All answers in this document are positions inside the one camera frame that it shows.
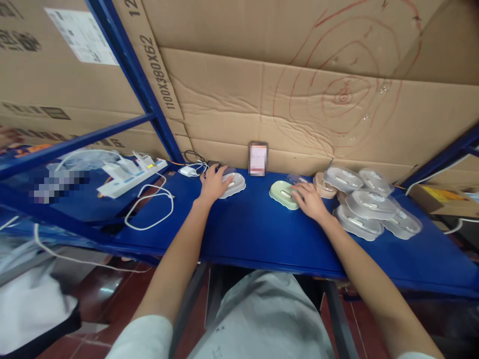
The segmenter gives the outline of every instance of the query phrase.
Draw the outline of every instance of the pixelated phone screen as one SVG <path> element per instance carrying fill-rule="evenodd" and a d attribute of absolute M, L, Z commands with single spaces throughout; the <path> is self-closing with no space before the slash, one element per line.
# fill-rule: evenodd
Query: pixelated phone screen
<path fill-rule="evenodd" d="M 249 150 L 249 174 L 264 176 L 266 174 L 267 146 L 251 145 Z"/>

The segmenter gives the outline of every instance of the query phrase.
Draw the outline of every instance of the green soap dish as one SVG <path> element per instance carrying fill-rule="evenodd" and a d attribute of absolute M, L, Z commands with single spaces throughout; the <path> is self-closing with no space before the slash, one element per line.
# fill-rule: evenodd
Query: green soap dish
<path fill-rule="evenodd" d="M 269 190 L 269 196 L 288 209 L 298 209 L 299 205 L 291 194 L 291 184 L 285 181 L 276 181 Z"/>

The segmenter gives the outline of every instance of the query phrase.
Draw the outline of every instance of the white sleeve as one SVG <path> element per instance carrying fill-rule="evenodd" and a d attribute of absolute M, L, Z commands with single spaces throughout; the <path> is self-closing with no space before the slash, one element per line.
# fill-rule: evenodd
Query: white sleeve
<path fill-rule="evenodd" d="M 402 353 L 398 359 L 435 359 L 432 356 L 416 352 Z"/>
<path fill-rule="evenodd" d="M 168 359 L 173 326 L 165 317 L 135 319 L 122 331 L 106 359 Z"/>

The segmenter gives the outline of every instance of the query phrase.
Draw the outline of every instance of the hand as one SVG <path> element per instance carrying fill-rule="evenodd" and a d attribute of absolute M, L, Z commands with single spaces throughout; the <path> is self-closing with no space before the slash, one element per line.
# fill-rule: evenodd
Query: hand
<path fill-rule="evenodd" d="M 17 131 L 8 127 L 0 128 L 0 150 L 14 142 L 21 142 L 21 137 Z"/>
<path fill-rule="evenodd" d="M 332 215 L 324 206 L 321 196 L 312 183 L 298 183 L 292 186 L 292 188 L 303 195 L 304 200 L 296 191 L 291 192 L 294 199 L 298 202 L 299 207 L 307 216 L 311 217 L 319 224 L 325 220 L 331 219 Z"/>
<path fill-rule="evenodd" d="M 202 187 L 198 200 L 208 205 L 213 205 L 218 198 L 225 194 L 228 185 L 233 181 L 233 176 L 230 176 L 223 183 L 223 173 L 228 166 L 223 166 L 216 172 L 217 167 L 218 164 L 214 164 L 204 174 L 200 175 Z"/>

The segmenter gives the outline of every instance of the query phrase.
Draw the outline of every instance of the tiled floor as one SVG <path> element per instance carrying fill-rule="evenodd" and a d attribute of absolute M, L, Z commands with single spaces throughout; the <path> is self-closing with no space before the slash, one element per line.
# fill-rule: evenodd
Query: tiled floor
<path fill-rule="evenodd" d="M 144 264 L 122 263 L 122 268 L 147 270 Z M 111 345 L 129 323 L 153 276 L 153 269 L 146 273 L 118 272 L 97 267 L 75 289 L 80 300 L 84 321 L 108 323 L 109 327 L 96 334 L 68 335 L 38 357 L 38 359 L 103 359 Z M 208 283 L 204 283 L 199 298 L 190 315 L 185 334 L 176 351 L 175 359 L 188 356 L 205 333 L 204 320 L 208 297 Z M 360 359 L 388 359 L 384 342 L 371 312 L 362 302 L 346 302 L 343 307 Z M 323 300 L 321 317 L 335 346 L 327 300 Z"/>

